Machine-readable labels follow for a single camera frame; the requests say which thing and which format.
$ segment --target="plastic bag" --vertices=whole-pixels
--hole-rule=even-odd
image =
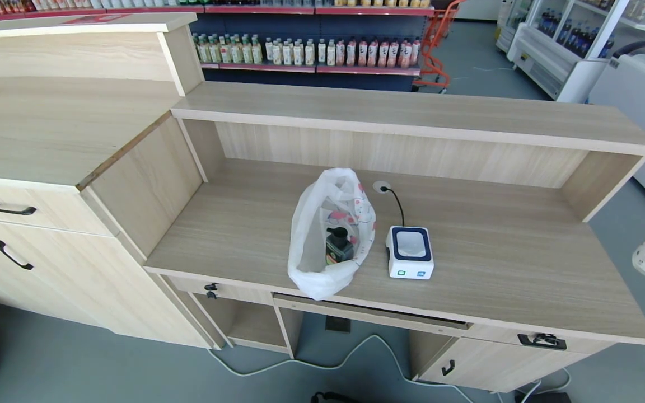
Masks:
[[[327,228],[348,230],[354,247],[351,260],[327,265]],[[287,275],[314,300],[323,300],[347,287],[375,240],[375,210],[358,176],[350,168],[323,171],[300,196],[292,216]]]

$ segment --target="black drawer handle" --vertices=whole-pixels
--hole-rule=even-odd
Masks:
[[[534,336],[533,340],[530,340],[529,336],[525,334],[517,334],[517,337],[519,338],[519,342],[524,346],[538,347],[540,349],[566,350],[566,340],[559,339],[553,334],[540,332]]]
[[[16,265],[17,265],[18,267],[21,267],[21,268],[23,268],[23,269],[25,269],[25,270],[31,270],[31,269],[33,269],[33,268],[34,268],[34,266],[32,266],[32,265],[31,265],[31,263],[26,263],[26,265],[23,265],[23,264],[21,264],[21,263],[17,262],[17,261],[15,260],[15,258],[11,257],[11,256],[7,253],[7,251],[6,251],[6,250],[4,250],[4,247],[5,247],[5,246],[7,246],[7,244],[5,244],[5,242],[3,242],[3,241],[0,241],[0,252],[1,252],[1,253],[3,253],[6,257],[10,258],[10,260],[11,260],[12,262],[16,263]]]
[[[22,216],[30,216],[36,211],[36,207],[26,207],[26,209],[23,209],[21,211],[15,211],[15,210],[3,210],[0,209],[0,213],[7,213],[7,214],[19,214]]]
[[[450,372],[455,370],[455,360],[450,360],[450,369],[442,367],[442,376],[446,377]]]

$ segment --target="counter top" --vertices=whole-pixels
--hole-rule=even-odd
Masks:
[[[323,169],[227,159],[177,217],[146,269],[303,296],[287,276],[290,220]],[[376,180],[392,184],[407,224],[428,228],[435,268],[430,280],[389,277],[386,231],[399,225],[400,213],[392,195],[370,191],[375,242],[350,285],[330,301],[645,344],[642,311],[560,189],[356,173],[366,189]]]
[[[600,105],[204,82],[171,111],[187,119],[645,156],[645,133],[616,108]]]
[[[0,178],[77,185],[179,99],[164,81],[0,78]]]
[[[104,24],[69,24],[81,16],[52,16],[0,21],[0,38],[49,34],[106,32],[169,32],[197,19],[195,13],[131,13]]]

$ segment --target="display fridge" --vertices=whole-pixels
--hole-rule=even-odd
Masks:
[[[512,0],[510,12],[505,16],[497,38],[497,48],[501,51],[505,53],[509,51],[519,23],[527,20],[530,7],[532,7],[532,0]]]
[[[535,0],[507,57],[552,99],[585,102],[609,57],[645,40],[645,0]]]

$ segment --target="floor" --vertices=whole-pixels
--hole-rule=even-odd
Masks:
[[[494,25],[455,23],[440,54],[456,78],[448,93],[546,99],[522,72],[508,69],[510,64],[494,48],[493,31]],[[645,277],[630,263],[633,250],[645,239],[643,189],[629,182],[591,226],[645,313]],[[379,334],[406,368],[405,331],[359,322],[353,323],[350,334],[323,329],[323,317],[305,316],[300,359],[335,365],[369,334]],[[216,354],[239,372],[286,359],[282,354],[246,347]],[[616,345],[568,369],[573,382],[567,392],[575,403],[645,402],[645,346]],[[555,373],[543,384],[552,387],[563,382],[564,374]],[[392,355],[377,340],[366,342],[338,370],[286,364],[242,378],[226,372],[207,350],[116,336],[105,329],[0,306],[0,403],[303,403],[313,393],[328,390],[365,403],[465,401],[450,388],[404,382]],[[475,403],[498,401],[481,390],[464,392]],[[502,397],[506,403],[513,401],[511,393]]]

